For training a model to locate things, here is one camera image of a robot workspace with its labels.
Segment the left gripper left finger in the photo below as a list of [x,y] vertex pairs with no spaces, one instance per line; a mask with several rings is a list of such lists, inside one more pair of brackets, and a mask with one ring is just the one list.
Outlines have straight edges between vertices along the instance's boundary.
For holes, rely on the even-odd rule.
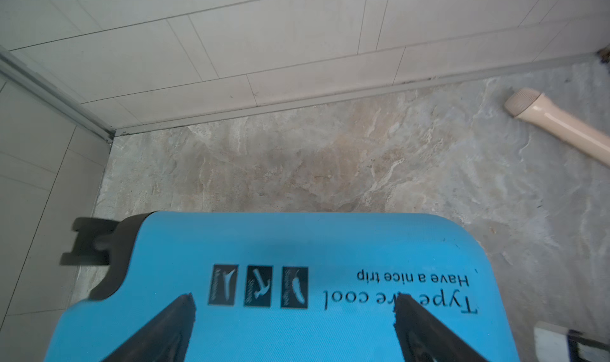
[[107,356],[108,361],[185,361],[195,325],[192,294],[181,295]]

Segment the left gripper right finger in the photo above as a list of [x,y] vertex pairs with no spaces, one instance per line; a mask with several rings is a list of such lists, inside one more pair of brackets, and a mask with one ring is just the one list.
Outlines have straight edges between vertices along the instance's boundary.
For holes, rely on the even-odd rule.
[[405,361],[486,361],[411,295],[398,294],[394,314]]

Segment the blue hard-shell suitcase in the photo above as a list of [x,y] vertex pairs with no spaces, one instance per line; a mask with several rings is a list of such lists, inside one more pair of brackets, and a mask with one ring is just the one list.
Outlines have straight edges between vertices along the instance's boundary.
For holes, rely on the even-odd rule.
[[185,294],[185,361],[402,361],[398,294],[484,359],[518,360],[485,251],[442,217],[155,212],[72,228],[60,262],[107,273],[62,314],[48,361],[103,361]]

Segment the small white remote control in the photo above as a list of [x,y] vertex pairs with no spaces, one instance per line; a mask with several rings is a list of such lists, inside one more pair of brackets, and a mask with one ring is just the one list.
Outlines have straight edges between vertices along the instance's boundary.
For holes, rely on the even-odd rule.
[[534,339],[538,361],[609,362],[609,342],[578,330],[537,322]]

